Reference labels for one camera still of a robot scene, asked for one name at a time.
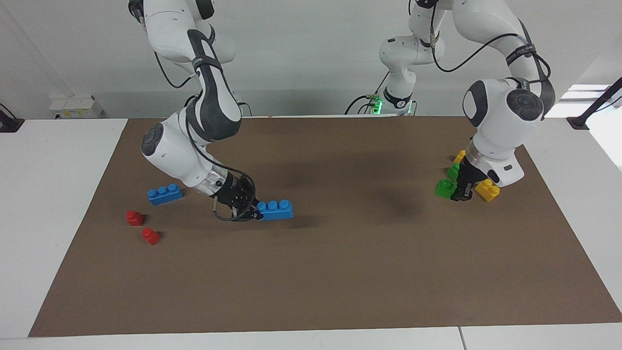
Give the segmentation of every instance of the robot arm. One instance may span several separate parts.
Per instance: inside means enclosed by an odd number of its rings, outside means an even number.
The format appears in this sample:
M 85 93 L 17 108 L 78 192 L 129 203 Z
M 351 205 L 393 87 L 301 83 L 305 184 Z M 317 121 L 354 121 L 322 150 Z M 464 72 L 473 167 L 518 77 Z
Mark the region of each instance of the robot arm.
M 403 74 L 399 73 L 398 67 L 438 65 L 445 52 L 439 37 L 439 25 L 447 11 L 453 11 L 455 26 L 463 37 L 501 52 L 512 75 L 503 80 L 479 80 L 464 97 L 464 113 L 477 128 L 477 133 L 466 149 L 452 199 L 467 201 L 471 199 L 475 185 L 486 178 L 504 187 L 524 177 L 514 150 L 523 144 L 550 110 L 555 102 L 555 92 L 548 79 L 550 69 L 544 73 L 544 60 L 537 54 L 529 33 L 503 0 L 417 0 L 409 23 L 414 45 L 395 44 L 399 40 L 389 40 L 383 45 L 383 48 L 391 47 L 394 52 L 409 54 L 392 55 L 391 51 L 381 49 L 381 60 L 394 77 L 384 91 L 389 102 L 392 99 L 398 101 L 396 98 L 411 100 L 407 94 L 412 93 L 415 80 L 408 79 L 411 73 L 408 69 Z M 383 58 L 385 52 L 389 52 L 390 59 Z M 391 104 L 398 113 L 404 106 L 403 103 Z
M 261 219 L 253 180 L 207 152 L 210 143 L 234 136 L 241 123 L 241 111 L 214 49 L 216 32 L 209 26 L 207 36 L 197 29 L 198 22 L 213 14 L 211 0 L 132 0 L 130 10 L 144 23 L 154 51 L 176 64 L 192 65 L 201 87 L 198 97 L 147 132 L 143 155 L 169 176 L 227 205 L 232 217 L 216 214 L 219 219 Z

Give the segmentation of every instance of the green toy brick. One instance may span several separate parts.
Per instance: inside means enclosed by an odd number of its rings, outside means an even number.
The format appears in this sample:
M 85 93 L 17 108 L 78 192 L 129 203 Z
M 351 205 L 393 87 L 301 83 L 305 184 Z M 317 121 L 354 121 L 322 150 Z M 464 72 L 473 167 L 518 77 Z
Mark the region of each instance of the green toy brick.
M 453 182 L 456 182 L 458 181 L 458 172 L 460 172 L 460 163 L 456 163 L 451 168 L 449 168 L 449 170 L 447 171 L 447 176 Z
M 451 199 L 452 194 L 456 191 L 457 187 L 458 184 L 449 179 L 441 180 L 436 185 L 436 195 L 443 198 Z

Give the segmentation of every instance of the brown mat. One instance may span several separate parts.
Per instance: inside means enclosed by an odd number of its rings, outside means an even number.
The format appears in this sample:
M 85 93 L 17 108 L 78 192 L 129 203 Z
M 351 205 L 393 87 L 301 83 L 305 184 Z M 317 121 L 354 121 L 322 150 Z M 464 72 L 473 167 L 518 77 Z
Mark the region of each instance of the brown mat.
M 296 218 L 242 224 L 192 190 L 149 204 L 154 123 L 129 121 L 30 336 L 622 321 L 525 149 L 494 202 L 435 196 L 464 118 L 246 120 L 211 152 Z

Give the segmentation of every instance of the yellow toy brick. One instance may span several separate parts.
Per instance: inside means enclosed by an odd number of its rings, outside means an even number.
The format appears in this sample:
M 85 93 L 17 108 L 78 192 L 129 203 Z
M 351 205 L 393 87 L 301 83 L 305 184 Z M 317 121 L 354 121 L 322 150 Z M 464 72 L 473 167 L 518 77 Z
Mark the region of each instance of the yellow toy brick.
M 490 179 L 480 182 L 480 184 L 475 187 L 475 191 L 477 191 L 486 202 L 491 202 L 501 193 L 501 189 L 495 186 Z
M 464 157 L 467 155 L 466 151 L 460 151 L 460 153 L 458 153 L 458 156 L 456 157 L 456 159 L 454 159 L 453 163 L 460 163 L 462 162 L 462 160 L 464 159 Z

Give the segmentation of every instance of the blue toy brick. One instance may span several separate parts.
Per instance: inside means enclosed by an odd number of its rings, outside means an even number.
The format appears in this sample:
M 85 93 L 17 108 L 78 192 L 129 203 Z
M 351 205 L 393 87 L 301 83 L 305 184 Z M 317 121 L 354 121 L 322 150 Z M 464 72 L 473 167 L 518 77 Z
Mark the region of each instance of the blue toy brick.
M 149 196 L 149 202 L 154 206 L 176 201 L 183 197 L 181 188 L 176 184 L 170 184 L 168 187 L 162 186 L 158 190 L 150 189 L 147 196 Z
M 280 203 L 272 201 L 268 204 L 261 202 L 257 205 L 257 210 L 264 216 L 261 221 L 285 220 L 294 218 L 294 207 L 292 203 L 283 200 Z

